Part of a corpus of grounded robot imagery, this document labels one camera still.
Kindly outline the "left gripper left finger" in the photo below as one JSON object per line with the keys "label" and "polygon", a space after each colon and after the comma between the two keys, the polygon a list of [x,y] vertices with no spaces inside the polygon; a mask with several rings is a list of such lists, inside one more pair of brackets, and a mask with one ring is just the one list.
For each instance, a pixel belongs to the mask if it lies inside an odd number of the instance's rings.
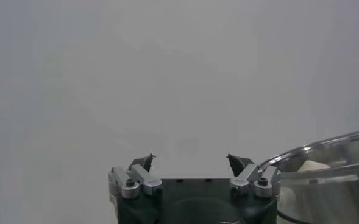
{"label": "left gripper left finger", "polygon": [[134,159],[127,169],[114,166],[108,173],[109,199],[137,198],[141,193],[159,197],[163,193],[163,181],[149,173],[155,155]]}

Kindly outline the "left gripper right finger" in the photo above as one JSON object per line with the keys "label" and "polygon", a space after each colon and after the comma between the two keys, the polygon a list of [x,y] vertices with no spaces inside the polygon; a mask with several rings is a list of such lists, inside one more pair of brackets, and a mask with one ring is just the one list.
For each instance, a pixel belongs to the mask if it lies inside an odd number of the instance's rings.
{"label": "left gripper right finger", "polygon": [[230,193],[241,197],[253,193],[256,197],[271,198],[280,194],[281,172],[275,166],[261,168],[249,158],[228,154],[233,178],[230,179]]}

